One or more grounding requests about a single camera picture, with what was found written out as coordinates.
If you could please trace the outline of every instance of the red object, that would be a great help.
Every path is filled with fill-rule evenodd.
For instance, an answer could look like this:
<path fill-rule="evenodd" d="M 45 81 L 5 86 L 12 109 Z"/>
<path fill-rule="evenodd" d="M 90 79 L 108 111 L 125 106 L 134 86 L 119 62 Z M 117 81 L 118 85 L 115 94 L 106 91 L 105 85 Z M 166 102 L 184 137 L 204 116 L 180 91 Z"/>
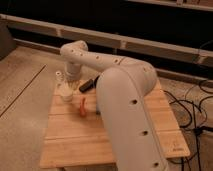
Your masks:
<path fill-rule="evenodd" d="M 87 115 L 86 110 L 85 110 L 85 107 L 84 107 L 85 101 L 86 101 L 86 98 L 83 97 L 83 98 L 81 99 L 81 102 L 80 102 L 80 115 L 81 115 L 82 117 L 85 117 L 85 116 Z"/>

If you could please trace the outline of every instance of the cable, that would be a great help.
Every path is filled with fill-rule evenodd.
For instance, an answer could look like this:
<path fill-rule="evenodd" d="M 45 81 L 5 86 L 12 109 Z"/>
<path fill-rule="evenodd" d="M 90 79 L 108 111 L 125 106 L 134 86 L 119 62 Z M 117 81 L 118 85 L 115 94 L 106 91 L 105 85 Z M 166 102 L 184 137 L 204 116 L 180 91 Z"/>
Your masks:
<path fill-rule="evenodd" d="M 206 101 L 207 99 L 211 99 L 211 98 L 213 98 L 213 96 L 207 96 L 207 97 L 204 97 L 200 102 L 199 102 L 199 108 L 201 108 L 202 107 L 202 103 L 204 102 L 204 101 Z"/>
<path fill-rule="evenodd" d="M 188 158 L 187 158 L 187 157 L 185 157 L 185 160 L 186 160 L 186 162 L 187 162 L 187 165 L 188 165 L 189 171 L 191 171 L 192 169 L 191 169 L 191 166 L 190 166 L 190 163 L 189 163 Z"/>
<path fill-rule="evenodd" d="M 202 80 L 202 81 L 199 82 L 199 88 L 200 88 L 200 90 L 202 90 L 203 92 L 208 93 L 208 94 L 213 94 L 213 91 L 208 91 L 208 90 L 204 89 L 203 84 L 204 84 L 206 81 L 209 81 L 209 79 L 207 79 L 207 80 Z"/>
<path fill-rule="evenodd" d="M 181 171 L 184 171 L 184 160 L 183 160 L 183 157 L 181 157 Z"/>
<path fill-rule="evenodd" d="M 190 93 L 190 91 L 191 91 L 193 88 L 195 88 L 196 86 L 198 86 L 198 85 L 195 84 L 195 85 L 193 85 L 191 88 L 189 88 L 189 89 L 187 90 L 187 92 L 186 92 L 185 95 L 184 95 L 184 99 L 185 99 L 185 100 L 187 100 L 186 97 L 187 97 L 187 95 Z"/>
<path fill-rule="evenodd" d="M 188 117 L 189 117 L 189 122 L 185 125 L 180 125 L 180 128 L 187 128 L 191 125 L 192 123 L 192 115 L 191 115 L 191 112 L 189 111 L 189 109 L 187 109 L 186 106 L 184 106 L 172 93 L 164 90 L 165 93 L 169 94 L 173 99 L 174 101 L 169 103 L 169 104 L 173 104 L 173 103 L 178 103 L 181 107 L 183 107 L 183 109 L 186 110 L 187 114 L 188 114 Z"/>
<path fill-rule="evenodd" d="M 192 105 L 192 109 L 193 109 L 193 118 L 194 118 L 194 128 L 197 128 L 197 123 L 196 123 L 196 116 L 195 116 L 195 106 Z M 199 171 L 201 171 L 201 161 L 200 161 L 200 146 L 198 144 L 199 139 L 198 136 L 195 134 L 195 140 L 196 140 L 196 148 L 197 148 L 197 159 L 198 159 L 198 167 L 199 167 Z"/>

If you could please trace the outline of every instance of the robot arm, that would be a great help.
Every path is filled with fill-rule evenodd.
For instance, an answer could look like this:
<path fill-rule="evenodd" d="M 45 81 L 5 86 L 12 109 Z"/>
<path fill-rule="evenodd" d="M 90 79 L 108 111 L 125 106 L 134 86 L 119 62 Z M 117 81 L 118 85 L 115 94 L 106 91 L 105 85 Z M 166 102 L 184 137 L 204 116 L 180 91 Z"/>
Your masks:
<path fill-rule="evenodd" d="M 156 84 L 154 68 L 129 57 L 88 52 L 83 41 L 64 45 L 61 55 L 69 61 L 68 67 L 78 63 L 103 71 L 97 102 L 119 171 L 168 171 L 144 103 L 144 96 Z"/>

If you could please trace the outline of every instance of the plywood surface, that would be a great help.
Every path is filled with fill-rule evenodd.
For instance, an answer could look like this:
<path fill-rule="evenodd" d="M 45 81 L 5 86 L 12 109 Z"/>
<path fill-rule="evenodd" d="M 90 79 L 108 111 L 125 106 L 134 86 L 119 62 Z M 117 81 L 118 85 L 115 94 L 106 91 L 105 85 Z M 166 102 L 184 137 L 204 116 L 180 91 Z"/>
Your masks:
<path fill-rule="evenodd" d="M 80 100 L 86 97 L 87 117 L 79 116 Z M 189 155 L 184 137 L 160 83 L 145 98 L 155 130 L 167 158 Z M 95 90 L 76 91 L 71 102 L 54 92 L 40 166 L 42 168 L 114 163 L 107 133 L 96 115 Z"/>

